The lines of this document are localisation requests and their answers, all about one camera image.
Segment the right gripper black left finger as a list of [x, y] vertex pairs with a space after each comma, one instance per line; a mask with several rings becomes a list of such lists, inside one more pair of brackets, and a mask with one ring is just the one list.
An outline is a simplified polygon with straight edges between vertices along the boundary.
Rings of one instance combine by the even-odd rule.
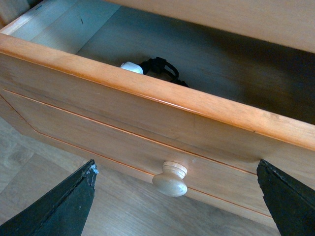
[[2, 236], [80, 236], [94, 196], [98, 170], [88, 161], [0, 227]]

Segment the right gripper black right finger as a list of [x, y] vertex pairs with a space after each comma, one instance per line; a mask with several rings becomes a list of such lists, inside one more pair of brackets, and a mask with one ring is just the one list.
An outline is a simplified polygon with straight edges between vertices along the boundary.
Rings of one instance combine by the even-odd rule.
[[258, 183], [271, 216], [282, 236], [315, 234], [315, 191], [260, 160], [256, 169]]

